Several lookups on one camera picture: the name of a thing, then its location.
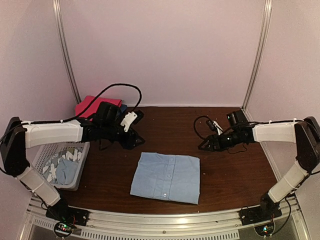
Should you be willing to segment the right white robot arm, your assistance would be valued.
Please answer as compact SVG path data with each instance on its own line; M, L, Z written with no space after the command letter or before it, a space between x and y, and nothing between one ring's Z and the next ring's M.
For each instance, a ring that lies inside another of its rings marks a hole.
M259 220L268 220L279 203L294 193L320 164L320 125L315 117L289 120L251 121L243 110L227 114L229 127L206 117L213 132L202 137L198 149L223 152L237 145L259 143L273 171L281 170L278 182L265 193L256 210Z

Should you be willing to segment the blue printed garment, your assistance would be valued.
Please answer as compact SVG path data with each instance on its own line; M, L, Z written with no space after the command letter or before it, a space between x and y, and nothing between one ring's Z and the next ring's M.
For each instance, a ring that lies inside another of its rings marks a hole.
M49 156L41 167L41 173L46 180L55 185L69 185L73 182L83 149L69 147Z

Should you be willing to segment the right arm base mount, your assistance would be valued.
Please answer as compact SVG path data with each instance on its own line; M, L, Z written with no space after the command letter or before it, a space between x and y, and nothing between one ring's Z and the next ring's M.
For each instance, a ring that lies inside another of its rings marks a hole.
M274 218L281 217L280 202L273 201L268 193L260 198L258 206L244 206L238 211L241 224L243 226L256 224L264 221L271 221Z

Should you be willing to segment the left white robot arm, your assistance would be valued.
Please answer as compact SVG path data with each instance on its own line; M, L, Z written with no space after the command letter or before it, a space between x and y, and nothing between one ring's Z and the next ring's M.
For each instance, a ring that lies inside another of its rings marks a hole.
M144 117L141 110L120 114L120 108L100 103L90 118L76 116L68 120L22 121L12 117L0 139L3 173L18 179L39 196L61 222L72 218L72 211L63 204L58 190L51 185L26 157L26 150L47 144L86 143L108 140L118 142L123 149L132 150L145 140L132 128Z

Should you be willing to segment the light blue shirt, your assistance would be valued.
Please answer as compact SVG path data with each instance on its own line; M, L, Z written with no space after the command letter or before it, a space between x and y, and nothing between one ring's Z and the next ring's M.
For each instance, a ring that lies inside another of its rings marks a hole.
M132 196L199 204L200 159L188 155L142 152L131 183Z

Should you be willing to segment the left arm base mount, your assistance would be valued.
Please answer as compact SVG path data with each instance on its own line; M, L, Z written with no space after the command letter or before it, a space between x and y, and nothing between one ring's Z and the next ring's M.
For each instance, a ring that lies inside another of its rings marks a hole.
M45 216L47 218L73 226L77 225L85 227L87 225L89 211L69 206L64 198L60 199L53 206L47 205L46 207Z

